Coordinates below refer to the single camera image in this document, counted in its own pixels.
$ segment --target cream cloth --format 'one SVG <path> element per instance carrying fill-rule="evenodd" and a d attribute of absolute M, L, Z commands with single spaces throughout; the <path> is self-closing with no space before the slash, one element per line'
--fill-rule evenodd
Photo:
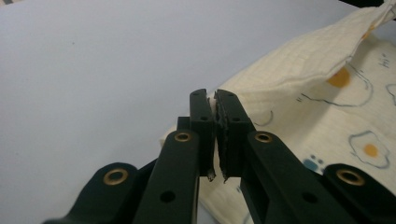
<path fill-rule="evenodd" d="M 256 128 L 278 135 L 306 167 L 321 174 L 350 164 L 396 193 L 396 48 L 370 35 L 395 18 L 395 4 L 297 37 L 220 89 L 236 93 Z M 203 205 L 220 223 L 252 223 L 239 179 L 223 184 L 217 174 L 201 180 Z"/>

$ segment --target white table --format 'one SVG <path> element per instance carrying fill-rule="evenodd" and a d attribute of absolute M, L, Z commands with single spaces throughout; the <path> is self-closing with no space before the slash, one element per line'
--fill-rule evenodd
<path fill-rule="evenodd" d="M 96 170 L 154 160 L 217 86 L 356 8 L 336 0 L 25 0 L 0 7 L 0 223 L 64 216 Z M 376 33 L 396 44 L 396 22 Z M 200 209 L 198 222 L 214 222 Z"/>

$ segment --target black object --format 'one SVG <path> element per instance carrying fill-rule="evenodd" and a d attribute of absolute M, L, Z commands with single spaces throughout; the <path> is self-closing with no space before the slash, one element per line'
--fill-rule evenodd
<path fill-rule="evenodd" d="M 310 172 L 274 134 L 257 132 L 237 96 L 218 90 L 213 118 L 205 90 L 190 97 L 156 161 L 140 170 L 100 169 L 66 217 L 45 224 L 195 223 L 199 176 L 214 178 L 215 134 L 223 176 L 240 176 L 255 223 L 396 223 L 396 198 L 345 164 Z"/>

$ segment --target hole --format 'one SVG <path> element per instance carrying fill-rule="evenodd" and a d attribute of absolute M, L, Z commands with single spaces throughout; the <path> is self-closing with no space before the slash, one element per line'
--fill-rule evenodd
<path fill-rule="evenodd" d="M 188 142 L 191 139 L 191 135 L 189 133 L 178 133 L 175 135 L 175 139 L 178 142 Z"/>
<path fill-rule="evenodd" d="M 303 199 L 308 203 L 317 203 L 318 202 L 318 198 L 314 194 L 304 192 L 302 195 L 303 195 Z"/>
<path fill-rule="evenodd" d="M 347 184 L 354 185 L 354 186 L 362 186 L 364 185 L 364 179 L 356 172 L 351 170 L 337 170 L 336 172 L 338 178 L 342 181 L 346 182 Z"/>
<path fill-rule="evenodd" d="M 118 185 L 126 180 L 128 172 L 122 168 L 113 169 L 105 174 L 103 182 L 109 186 Z"/>
<path fill-rule="evenodd" d="M 160 197 L 160 199 L 161 199 L 161 201 L 163 203 L 170 203 L 170 202 L 174 201 L 175 198 L 176 198 L 175 193 L 173 191 L 170 191 L 170 190 L 162 193 L 161 197 Z"/>
<path fill-rule="evenodd" d="M 272 142 L 272 137 L 265 133 L 257 133 L 255 136 L 256 140 L 263 143 Z"/>

